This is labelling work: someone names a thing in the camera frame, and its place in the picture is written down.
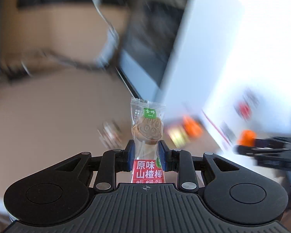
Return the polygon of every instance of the triangular cutout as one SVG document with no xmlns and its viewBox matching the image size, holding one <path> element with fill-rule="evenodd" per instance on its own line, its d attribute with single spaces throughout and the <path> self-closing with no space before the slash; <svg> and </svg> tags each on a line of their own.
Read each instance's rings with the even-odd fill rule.
<svg viewBox="0 0 291 233">
<path fill-rule="evenodd" d="M 81 158 L 75 158 L 71 160 L 70 162 L 64 164 L 63 166 L 60 166 L 56 169 L 56 171 L 65 171 L 65 172 L 72 172 L 75 167 L 80 162 Z"/>
<path fill-rule="evenodd" d="M 230 171 L 238 171 L 239 170 L 238 167 L 233 166 L 230 163 L 228 163 L 220 158 L 214 158 L 213 161 L 216 163 L 217 167 L 220 169 L 221 172 L 230 172 Z"/>
</svg>

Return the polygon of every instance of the green round logo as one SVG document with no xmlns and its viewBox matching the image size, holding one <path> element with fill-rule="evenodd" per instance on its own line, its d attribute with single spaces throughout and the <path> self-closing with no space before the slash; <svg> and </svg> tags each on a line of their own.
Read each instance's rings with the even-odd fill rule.
<svg viewBox="0 0 291 233">
<path fill-rule="evenodd" d="M 158 168 L 162 169 L 162 165 L 161 165 L 161 161 L 159 160 L 159 157 L 157 157 L 155 163 L 156 163 L 156 166 L 157 166 Z"/>
</svg>

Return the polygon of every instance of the metal screw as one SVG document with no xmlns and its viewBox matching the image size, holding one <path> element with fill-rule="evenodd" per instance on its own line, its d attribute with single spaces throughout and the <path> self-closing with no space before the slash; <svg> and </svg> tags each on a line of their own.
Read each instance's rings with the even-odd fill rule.
<svg viewBox="0 0 291 233">
<path fill-rule="evenodd" d="M 107 182 L 100 182 L 96 185 L 96 188 L 99 190 L 108 190 L 111 187 L 111 185 Z"/>
<path fill-rule="evenodd" d="M 193 182 L 184 182 L 182 183 L 182 188 L 187 189 L 187 190 L 193 190 L 197 187 L 197 185 Z"/>
</svg>

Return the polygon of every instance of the blurry snack package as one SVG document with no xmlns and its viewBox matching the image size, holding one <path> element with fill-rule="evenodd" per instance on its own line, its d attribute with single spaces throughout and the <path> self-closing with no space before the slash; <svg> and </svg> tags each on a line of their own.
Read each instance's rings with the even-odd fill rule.
<svg viewBox="0 0 291 233">
<path fill-rule="evenodd" d="M 158 156 L 158 141 L 163 136 L 165 105 L 136 98 L 131 100 L 132 134 L 135 160 L 132 183 L 164 183 Z"/>
</svg>

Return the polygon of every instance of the green label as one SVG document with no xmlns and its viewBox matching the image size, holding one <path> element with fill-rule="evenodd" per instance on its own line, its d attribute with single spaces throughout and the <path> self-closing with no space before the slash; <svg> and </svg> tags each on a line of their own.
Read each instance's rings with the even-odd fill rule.
<svg viewBox="0 0 291 233">
<path fill-rule="evenodd" d="M 159 160 L 159 157 L 157 157 L 155 163 L 156 163 L 156 166 L 157 166 L 159 169 L 162 169 L 162 165 L 161 165 L 161 161 Z"/>
<path fill-rule="evenodd" d="M 145 110 L 145 118 L 151 118 L 151 119 L 156 118 L 155 109 L 144 108 L 144 110 Z"/>
</svg>

